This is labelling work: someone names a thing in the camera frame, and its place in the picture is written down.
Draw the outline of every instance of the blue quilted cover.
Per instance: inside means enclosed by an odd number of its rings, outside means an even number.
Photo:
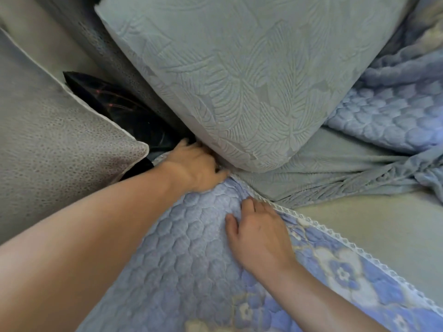
[[[258,197],[227,179],[181,198],[143,239],[78,331],[301,331],[233,260],[224,217]],[[371,255],[294,211],[285,220],[297,259],[316,278],[391,331],[443,331],[443,310]]]
[[[406,154],[443,143],[443,50],[421,54],[423,46],[416,39],[425,24],[414,20],[432,24],[426,11],[435,2],[440,0],[420,0],[389,42],[402,48],[372,62],[326,126]],[[428,28],[435,35],[432,40],[443,34],[436,28]]]

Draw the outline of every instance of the forearm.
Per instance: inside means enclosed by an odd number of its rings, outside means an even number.
[[[0,330],[75,330],[156,219],[186,192],[155,168],[98,191],[0,247]]]
[[[305,332],[387,332],[357,307],[315,279],[301,265],[263,284]]]

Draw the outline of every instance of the leaf-patterned fabric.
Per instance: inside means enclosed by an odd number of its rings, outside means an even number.
[[[286,163],[381,50],[408,0],[102,0],[168,106],[234,166]]]

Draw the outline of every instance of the skin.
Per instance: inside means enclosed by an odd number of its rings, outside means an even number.
[[[75,331],[157,218],[181,195],[212,189],[227,176],[216,173],[207,148],[182,141],[158,167],[0,246],[0,331]],[[386,331],[296,262],[286,227],[269,205],[243,201],[240,226],[228,215],[226,231],[234,257],[305,332]]]

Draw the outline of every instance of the hand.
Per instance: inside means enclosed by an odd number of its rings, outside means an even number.
[[[240,224],[228,214],[225,228],[235,259],[262,284],[298,264],[286,225],[268,203],[243,200]]]
[[[184,192],[213,189],[229,176],[228,170],[216,173],[215,159],[208,147],[197,143],[187,145],[186,139],[180,141],[159,168],[169,170]]]

